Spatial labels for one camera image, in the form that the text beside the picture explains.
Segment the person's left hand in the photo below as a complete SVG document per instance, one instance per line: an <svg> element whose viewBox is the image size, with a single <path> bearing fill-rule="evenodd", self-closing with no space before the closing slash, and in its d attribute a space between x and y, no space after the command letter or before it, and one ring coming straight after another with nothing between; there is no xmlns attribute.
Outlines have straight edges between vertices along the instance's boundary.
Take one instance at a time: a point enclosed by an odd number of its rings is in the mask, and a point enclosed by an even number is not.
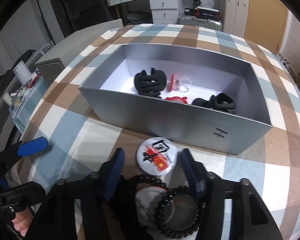
<svg viewBox="0 0 300 240"><path fill-rule="evenodd" d="M33 214L29 208L24 211L15 214L15 219L12 220L14 229L25 237L31 222L33 220Z"/></svg>

